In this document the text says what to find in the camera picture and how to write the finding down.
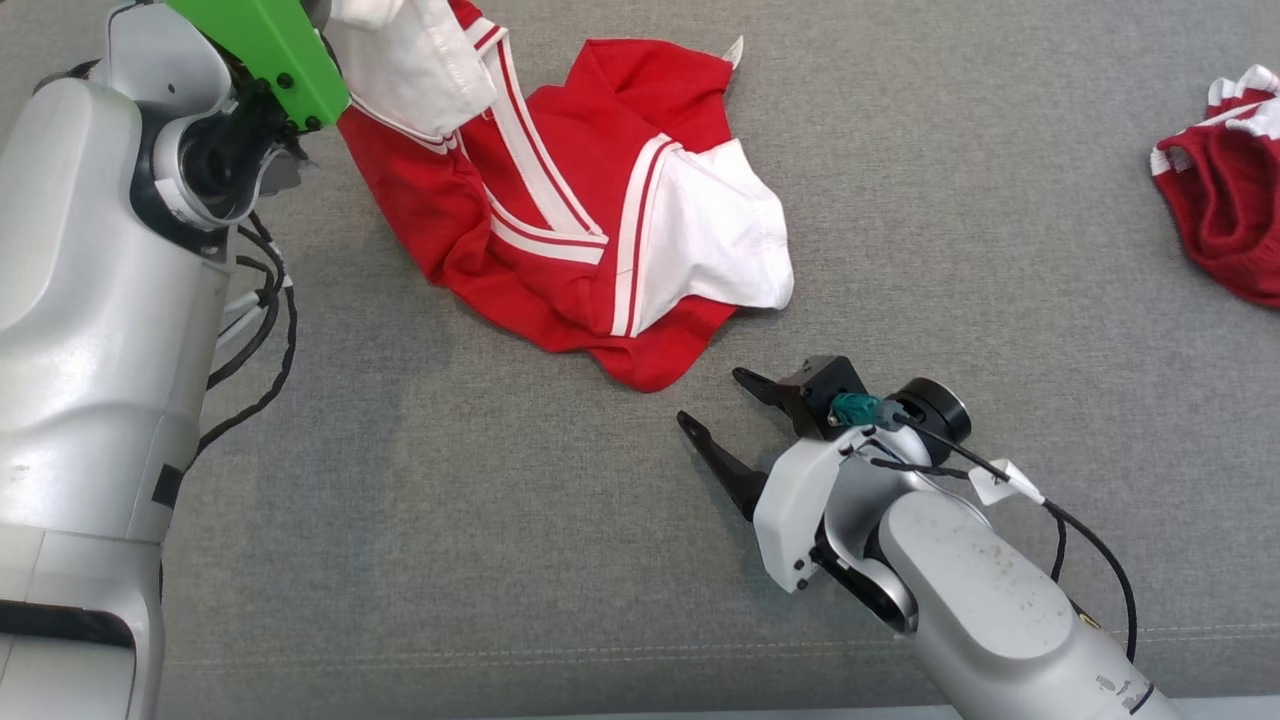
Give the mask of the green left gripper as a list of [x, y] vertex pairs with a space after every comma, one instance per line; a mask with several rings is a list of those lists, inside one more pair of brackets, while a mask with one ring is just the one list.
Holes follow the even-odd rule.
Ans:
[[301, 0], [165, 0], [253, 79], [264, 79], [287, 120], [306, 132], [334, 126], [349, 92]]

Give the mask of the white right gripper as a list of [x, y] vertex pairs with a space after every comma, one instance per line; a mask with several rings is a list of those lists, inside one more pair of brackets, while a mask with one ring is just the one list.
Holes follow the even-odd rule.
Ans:
[[[776, 380], [736, 366], [732, 378], [756, 401], [782, 413], [792, 413], [800, 404], [800, 373]], [[800, 439], [767, 475], [721, 447], [689, 413], [678, 411], [676, 421], [733, 506], [753, 524], [764, 568], [783, 591], [794, 593], [800, 582], [815, 574], [810, 552], [819, 529], [844, 565], [861, 569], [872, 466], [858, 455], [865, 443], [859, 429], [836, 441]]]

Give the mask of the red white basketball jersey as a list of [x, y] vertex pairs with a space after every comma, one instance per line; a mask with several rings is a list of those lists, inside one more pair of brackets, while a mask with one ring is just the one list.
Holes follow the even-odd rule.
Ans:
[[590, 38], [526, 94], [509, 31], [470, 0], [333, 0], [325, 35], [388, 225], [499, 328], [657, 392], [740, 307], [787, 306], [785, 210], [724, 105], [741, 44]]

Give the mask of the red shorts white side stripe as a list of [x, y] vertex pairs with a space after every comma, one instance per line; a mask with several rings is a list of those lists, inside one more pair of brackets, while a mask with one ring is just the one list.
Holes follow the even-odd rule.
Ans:
[[1155, 184], [1187, 256], [1247, 302], [1280, 310], [1280, 74], [1217, 78], [1204, 119], [1157, 142]]

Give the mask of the grey fabric sofa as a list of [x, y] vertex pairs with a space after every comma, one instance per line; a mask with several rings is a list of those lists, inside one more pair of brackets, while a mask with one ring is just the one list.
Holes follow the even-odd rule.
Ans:
[[689, 447], [767, 468], [771, 377], [922, 375], [1097, 532], [1166, 694], [1280, 694], [1280, 313], [1181, 251], [1149, 176], [1210, 83], [1280, 70], [1280, 0], [476, 0], [525, 90], [584, 40], [744, 38], [727, 109], [795, 291], [641, 395], [430, 286], [334, 131], [261, 206], [297, 284], [282, 396], [186, 478], [161, 717], [934, 705], [828, 577], [795, 594]]

